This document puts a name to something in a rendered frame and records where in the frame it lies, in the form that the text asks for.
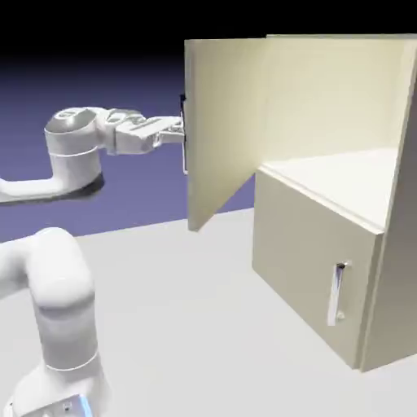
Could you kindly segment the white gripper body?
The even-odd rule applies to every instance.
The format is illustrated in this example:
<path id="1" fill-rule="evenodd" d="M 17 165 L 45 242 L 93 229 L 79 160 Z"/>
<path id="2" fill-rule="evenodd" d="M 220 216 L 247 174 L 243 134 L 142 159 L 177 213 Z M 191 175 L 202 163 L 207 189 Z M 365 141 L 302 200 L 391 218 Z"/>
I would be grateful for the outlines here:
<path id="1" fill-rule="evenodd" d="M 140 121 L 130 117 L 116 127 L 116 153 L 149 153 L 161 145 L 157 135 L 173 125 L 182 126 L 180 116 L 154 116 Z"/>

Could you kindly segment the dark metal door handle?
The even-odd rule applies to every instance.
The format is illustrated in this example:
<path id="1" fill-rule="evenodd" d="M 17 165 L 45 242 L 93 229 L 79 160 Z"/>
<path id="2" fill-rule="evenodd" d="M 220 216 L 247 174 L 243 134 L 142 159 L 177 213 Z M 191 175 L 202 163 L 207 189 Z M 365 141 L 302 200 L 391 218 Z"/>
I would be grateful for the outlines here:
<path id="1" fill-rule="evenodd" d="M 187 131 L 186 131 L 186 95 L 182 93 L 180 95 L 180 107 L 181 107 L 181 119 L 182 119 L 182 171 L 185 175 L 188 175 L 187 168 Z"/>

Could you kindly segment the cream cabinet door with dark handle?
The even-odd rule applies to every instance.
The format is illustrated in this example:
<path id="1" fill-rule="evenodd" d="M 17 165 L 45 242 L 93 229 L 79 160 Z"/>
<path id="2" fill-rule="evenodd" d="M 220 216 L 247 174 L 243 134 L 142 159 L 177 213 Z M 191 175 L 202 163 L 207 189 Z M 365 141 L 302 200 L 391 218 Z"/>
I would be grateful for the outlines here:
<path id="1" fill-rule="evenodd" d="M 265 38 L 188 40 L 183 103 L 187 218 L 201 230 L 261 159 Z"/>

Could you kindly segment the cream painted cabinet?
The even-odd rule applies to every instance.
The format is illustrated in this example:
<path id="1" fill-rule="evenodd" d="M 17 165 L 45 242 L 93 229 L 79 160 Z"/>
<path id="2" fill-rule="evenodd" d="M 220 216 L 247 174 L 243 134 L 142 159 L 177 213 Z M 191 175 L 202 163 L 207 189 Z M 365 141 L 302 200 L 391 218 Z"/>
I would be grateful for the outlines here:
<path id="1" fill-rule="evenodd" d="M 272 37 L 268 169 L 380 228 L 362 360 L 417 354 L 417 37 Z"/>

